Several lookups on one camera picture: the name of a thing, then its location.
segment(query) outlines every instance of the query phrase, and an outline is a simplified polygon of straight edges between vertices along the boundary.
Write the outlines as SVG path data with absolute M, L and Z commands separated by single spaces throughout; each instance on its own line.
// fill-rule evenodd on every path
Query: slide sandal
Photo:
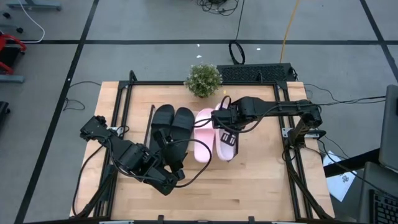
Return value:
M 171 124 L 174 119 L 174 107 L 172 105 L 162 105 L 160 106 L 152 118 L 150 124 L 150 142 L 149 149 L 152 152 L 157 152 L 161 150 L 157 141 L 155 140 L 154 133 L 160 129 L 163 130 L 166 136 L 170 134 Z
M 216 110 L 221 106 L 221 103 L 217 104 Z M 223 108 L 227 108 L 228 105 L 224 103 Z M 236 135 L 224 129 L 216 129 L 216 150 L 219 159 L 222 161 L 230 161 L 235 155 L 236 146 Z
M 173 141 L 190 139 L 195 122 L 195 116 L 188 108 L 181 107 L 177 110 L 171 125 L 170 135 Z M 164 159 L 167 164 L 170 164 L 171 170 L 178 170 L 182 168 L 182 160 L 187 155 L 189 141 L 176 143 L 167 147 L 163 151 Z
M 208 119 L 211 118 L 211 112 L 214 109 L 211 108 L 205 108 L 201 110 L 196 119 L 195 122 L 203 120 L 203 119 Z M 200 126 L 201 124 L 205 124 L 207 121 L 201 121 L 197 123 L 195 126 Z M 215 135 L 215 130 L 213 129 L 213 124 L 211 122 L 207 123 L 203 127 L 200 128 L 195 128 L 193 130 L 193 133 L 195 135 L 195 139 L 202 141 L 205 143 L 209 149 L 210 152 L 213 150 L 213 142 L 214 142 L 214 135 Z M 210 159 L 209 152 L 207 151 L 206 147 L 199 142 L 195 142 L 195 145 L 193 147 L 193 154 L 195 156 L 195 159 L 198 162 L 208 162 Z

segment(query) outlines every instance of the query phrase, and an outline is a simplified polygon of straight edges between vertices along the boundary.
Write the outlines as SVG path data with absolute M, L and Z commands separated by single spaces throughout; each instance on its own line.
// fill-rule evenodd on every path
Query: potted plant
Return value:
M 184 82 L 195 96 L 206 98 L 212 95 L 223 83 L 223 77 L 214 65 L 195 65 Z

